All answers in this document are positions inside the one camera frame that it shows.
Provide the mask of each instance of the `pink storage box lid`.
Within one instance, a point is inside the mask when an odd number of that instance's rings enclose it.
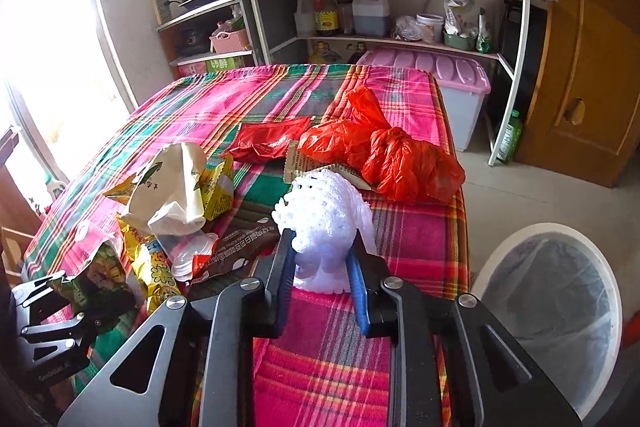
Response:
[[[477,60],[445,52],[423,52],[378,48],[365,53],[359,66],[389,66],[429,71],[440,87],[487,94],[491,91],[489,78]]]

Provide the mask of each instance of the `floor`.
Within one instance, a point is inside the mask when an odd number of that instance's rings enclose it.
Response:
[[[516,163],[489,167],[480,126],[469,148],[457,154],[466,172],[472,274],[511,233],[534,223],[561,223],[586,235],[609,261],[625,319],[640,309],[640,155],[611,189]]]

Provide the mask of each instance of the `door panel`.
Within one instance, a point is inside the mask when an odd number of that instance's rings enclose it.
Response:
[[[549,5],[516,160],[612,186],[640,138],[640,0]]]

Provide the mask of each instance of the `white bucket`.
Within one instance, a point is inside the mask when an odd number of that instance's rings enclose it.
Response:
[[[444,17],[429,13],[418,13],[415,16],[418,24],[422,26],[422,40],[428,44],[438,44],[442,42],[442,27]]]
[[[622,335],[620,291],[600,250],[570,227],[531,225],[492,253],[472,293],[584,419],[609,381]]]

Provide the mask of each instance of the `green bottle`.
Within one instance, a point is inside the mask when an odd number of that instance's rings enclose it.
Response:
[[[522,132],[522,122],[520,121],[520,113],[516,110],[511,111],[511,118],[507,124],[507,130],[498,149],[498,160],[508,163],[513,159],[513,155],[518,147],[518,140]]]

